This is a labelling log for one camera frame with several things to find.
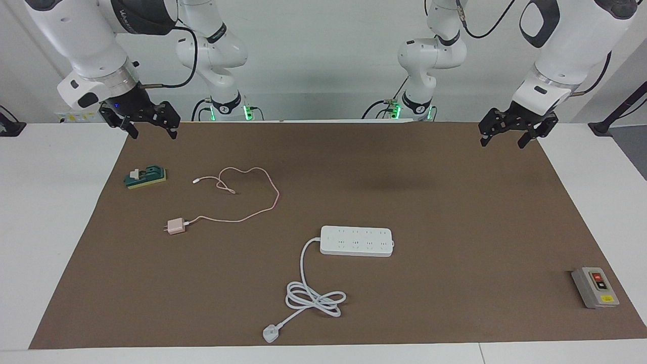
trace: charging cable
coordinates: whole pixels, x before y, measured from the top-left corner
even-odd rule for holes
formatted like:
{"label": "charging cable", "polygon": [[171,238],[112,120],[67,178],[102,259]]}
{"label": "charging cable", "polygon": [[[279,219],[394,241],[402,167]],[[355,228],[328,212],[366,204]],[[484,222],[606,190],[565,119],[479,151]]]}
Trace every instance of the charging cable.
{"label": "charging cable", "polygon": [[250,168],[248,170],[240,170],[240,169],[234,168],[234,167],[227,167],[227,168],[223,169],[222,171],[220,171],[220,173],[218,173],[217,177],[215,177],[215,176],[204,176],[204,177],[196,178],[196,179],[193,180],[193,184],[196,184],[196,183],[198,183],[198,182],[200,182],[202,180],[205,180],[205,179],[215,179],[215,180],[218,181],[215,184],[216,188],[219,188],[221,190],[225,190],[225,191],[227,191],[227,192],[229,192],[231,194],[236,194],[236,191],[229,188],[227,186],[227,184],[222,179],[223,173],[225,171],[227,171],[227,170],[235,170],[236,172],[239,172],[239,173],[242,173],[242,174],[247,174],[247,173],[249,173],[249,172],[251,172],[253,170],[260,170],[263,173],[265,173],[265,175],[267,176],[267,179],[270,181],[270,184],[272,185],[272,188],[274,189],[274,191],[276,191],[276,198],[274,199],[274,203],[272,204],[272,206],[267,208],[267,209],[257,211],[255,213],[253,213],[253,214],[251,214],[249,216],[246,216],[246,217],[244,217],[242,219],[239,219],[239,220],[221,220],[221,219],[210,218],[210,217],[203,216],[203,215],[200,215],[200,216],[196,217],[195,219],[193,219],[191,221],[184,221],[183,218],[177,218],[177,219],[174,219],[174,220],[169,220],[168,223],[166,224],[166,226],[164,227],[164,231],[168,232],[170,235],[183,233],[186,230],[186,226],[191,225],[191,224],[197,222],[200,219],[209,220],[209,221],[213,221],[213,222],[239,223],[239,222],[243,222],[245,220],[251,219],[251,218],[253,218],[254,216],[256,216],[258,214],[262,214],[264,212],[270,211],[270,210],[274,209],[274,207],[276,207],[276,204],[279,201],[279,197],[281,196],[281,192],[279,192],[278,188],[276,188],[276,185],[272,181],[272,178],[270,177],[270,174],[267,173],[266,170],[264,170],[264,169],[262,169],[260,167],[253,167],[253,168]]}
{"label": "charging cable", "polygon": [[[281,321],[276,325],[268,325],[263,330],[263,339],[267,343],[272,343],[279,337],[279,330],[285,326],[291,319],[295,318],[299,313],[309,309],[316,308],[321,312],[330,315],[332,317],[340,317],[342,311],[339,309],[338,305],[346,301],[346,293],[342,291],[332,291],[328,292],[325,295],[320,295],[317,291],[313,290],[308,286],[305,281],[305,273],[303,272],[303,257],[305,256],[305,250],[308,249],[310,244],[314,242],[321,242],[321,238],[312,238],[303,246],[301,250],[301,259],[300,259],[300,269],[301,269],[301,282],[290,282],[287,285],[287,293],[285,294],[285,304],[296,310],[292,315],[289,315],[285,320]],[[339,296],[338,299],[333,299],[333,296]]]}

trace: gray switch box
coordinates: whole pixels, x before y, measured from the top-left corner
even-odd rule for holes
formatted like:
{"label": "gray switch box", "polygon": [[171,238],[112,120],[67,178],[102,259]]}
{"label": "gray switch box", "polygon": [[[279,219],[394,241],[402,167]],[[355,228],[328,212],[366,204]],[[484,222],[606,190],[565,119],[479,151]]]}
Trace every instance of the gray switch box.
{"label": "gray switch box", "polygon": [[583,267],[571,273],[587,308],[618,306],[620,302],[602,268]]}

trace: gray floor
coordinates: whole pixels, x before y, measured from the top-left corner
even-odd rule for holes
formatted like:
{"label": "gray floor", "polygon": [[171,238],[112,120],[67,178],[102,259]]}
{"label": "gray floor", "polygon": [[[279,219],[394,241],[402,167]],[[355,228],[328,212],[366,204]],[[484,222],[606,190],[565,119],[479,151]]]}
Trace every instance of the gray floor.
{"label": "gray floor", "polygon": [[647,179],[647,125],[612,128],[613,139]]}

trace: white wall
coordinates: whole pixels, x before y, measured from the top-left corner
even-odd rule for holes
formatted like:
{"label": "white wall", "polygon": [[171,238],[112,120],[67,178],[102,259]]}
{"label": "white wall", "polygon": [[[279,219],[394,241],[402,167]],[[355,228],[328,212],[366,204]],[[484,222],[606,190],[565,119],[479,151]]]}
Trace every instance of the white wall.
{"label": "white wall", "polygon": [[[476,33],[484,32],[507,3],[508,0],[470,2],[470,28]],[[491,107],[505,109],[509,105],[510,96],[538,53],[518,29],[525,3],[515,4],[490,37],[465,37],[469,55],[462,67],[434,72],[438,78],[434,103],[439,107],[440,120],[479,121]],[[399,45],[431,35],[422,0],[222,0],[218,4],[230,31],[250,51],[248,63],[232,72],[248,100],[262,107],[268,119],[359,118],[372,101],[392,97],[406,76],[397,61]],[[9,69],[0,73],[0,84],[16,81],[15,77],[8,81],[2,74],[37,74],[38,80],[22,81],[23,91],[33,94],[42,105],[15,99],[8,102],[2,97],[0,101],[21,115],[33,113],[31,121],[53,121],[46,114],[61,109],[61,102],[53,101],[58,97],[56,83],[61,78],[58,73],[67,74],[69,65],[35,29],[22,1],[0,0],[0,5],[8,5],[33,34],[32,48],[36,52],[42,49],[40,55],[27,59],[9,56],[20,44],[5,38],[29,35],[15,24],[15,19],[7,23],[8,16],[0,15],[0,68]],[[645,38],[647,6],[644,8],[617,47],[606,79]],[[142,64],[138,70],[143,82],[169,84],[183,81],[189,73],[175,57],[175,43],[182,37],[186,35],[173,31],[165,37],[124,34],[117,38],[131,59]],[[597,71],[590,78],[595,79]],[[155,102],[169,100],[183,119],[190,117],[196,101],[208,96],[199,78],[183,89],[150,93]],[[560,106],[561,120],[571,120],[593,94]],[[38,116],[33,109],[39,110]]]}
{"label": "white wall", "polygon": [[[604,120],[620,106],[643,82],[647,82],[647,41],[627,59],[613,78],[600,88],[587,106],[573,119],[573,122],[598,122]],[[641,101],[630,108],[635,109]],[[647,124],[647,106],[624,117],[614,126]]]}

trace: brown table mat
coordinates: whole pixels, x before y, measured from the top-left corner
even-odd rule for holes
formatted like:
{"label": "brown table mat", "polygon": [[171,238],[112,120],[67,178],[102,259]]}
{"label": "brown table mat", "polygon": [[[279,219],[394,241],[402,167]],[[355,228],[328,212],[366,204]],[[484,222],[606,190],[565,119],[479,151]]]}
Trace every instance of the brown table mat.
{"label": "brown table mat", "polygon": [[[480,147],[475,124],[183,124],[176,141],[138,126],[30,348],[264,345],[293,311],[285,286],[323,225],[388,227],[390,258],[305,257],[308,283],[342,290],[341,318],[307,310],[274,345],[556,341],[647,337],[604,255],[537,142]],[[165,183],[128,190],[134,168]],[[238,195],[193,185],[226,166]],[[600,266],[620,306],[588,310],[569,271]]]}

